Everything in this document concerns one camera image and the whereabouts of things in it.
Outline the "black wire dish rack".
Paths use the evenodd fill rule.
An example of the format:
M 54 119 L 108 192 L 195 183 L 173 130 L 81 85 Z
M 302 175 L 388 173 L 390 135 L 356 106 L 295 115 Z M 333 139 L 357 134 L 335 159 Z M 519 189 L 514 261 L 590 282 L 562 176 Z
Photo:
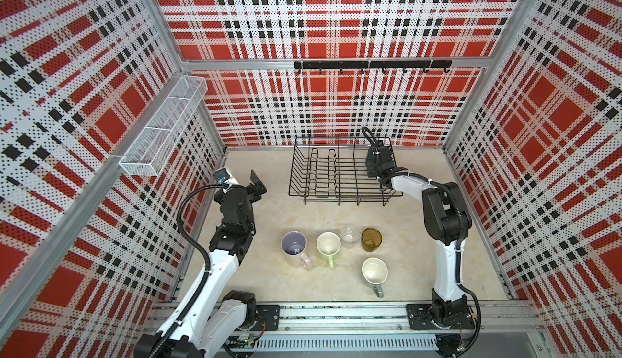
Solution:
M 365 139 L 302 138 L 293 145 L 288 194 L 309 202 L 380 203 L 400 198 L 402 192 L 370 178 Z

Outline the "purple iridescent mug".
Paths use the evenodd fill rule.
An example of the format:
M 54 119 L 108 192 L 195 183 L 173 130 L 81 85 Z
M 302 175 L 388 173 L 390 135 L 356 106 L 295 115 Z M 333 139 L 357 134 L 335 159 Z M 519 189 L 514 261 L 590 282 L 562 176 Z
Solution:
M 286 233 L 280 243 L 286 263 L 292 267 L 301 267 L 307 271 L 313 269 L 312 261 L 306 254 L 307 240 L 303 233 L 291 231 Z

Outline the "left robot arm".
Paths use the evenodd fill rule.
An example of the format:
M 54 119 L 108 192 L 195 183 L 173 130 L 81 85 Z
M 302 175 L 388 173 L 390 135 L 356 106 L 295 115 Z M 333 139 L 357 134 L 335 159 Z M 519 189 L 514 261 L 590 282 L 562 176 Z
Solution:
M 253 205 L 267 188 L 255 172 L 250 174 L 248 186 L 240 185 L 227 168 L 219 168 L 214 178 L 213 184 L 186 196 L 176 216 L 181 225 L 194 196 L 215 192 L 223 218 L 209 246 L 204 248 L 188 233 L 182 235 L 202 256 L 202 271 L 158 331 L 140 337 L 134 347 L 135 357 L 213 357 L 236 329 L 254 325 L 254 294 L 222 292 L 249 252 L 256 233 Z

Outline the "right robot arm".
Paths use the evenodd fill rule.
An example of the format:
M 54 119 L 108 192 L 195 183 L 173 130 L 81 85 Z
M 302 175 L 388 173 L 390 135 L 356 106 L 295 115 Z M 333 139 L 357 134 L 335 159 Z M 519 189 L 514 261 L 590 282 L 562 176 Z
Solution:
M 369 143 L 366 170 L 382 188 L 398 191 L 421 202 L 426 233 L 435 241 L 436 278 L 429 317 L 435 327 L 449 329 L 469 312 L 471 292 L 463 285 L 463 252 L 472 220 L 459 186 L 440 183 L 399 167 L 393 147 L 363 126 Z

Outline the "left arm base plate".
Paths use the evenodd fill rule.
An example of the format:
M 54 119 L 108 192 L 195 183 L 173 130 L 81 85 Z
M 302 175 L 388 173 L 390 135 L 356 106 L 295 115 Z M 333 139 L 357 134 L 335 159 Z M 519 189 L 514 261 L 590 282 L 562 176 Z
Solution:
M 262 331 L 277 331 L 280 324 L 280 310 L 281 306 L 279 305 L 257 305 L 255 315 L 252 318 L 253 322 L 237 328 L 236 331 L 258 333 Z

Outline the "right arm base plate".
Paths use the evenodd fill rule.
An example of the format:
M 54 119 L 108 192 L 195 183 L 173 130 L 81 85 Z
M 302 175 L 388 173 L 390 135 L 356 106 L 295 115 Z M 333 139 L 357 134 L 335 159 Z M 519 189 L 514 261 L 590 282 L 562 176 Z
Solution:
M 412 330 L 474 330 L 476 321 L 467 309 L 445 320 L 435 320 L 431 304 L 407 304 L 407 319 Z

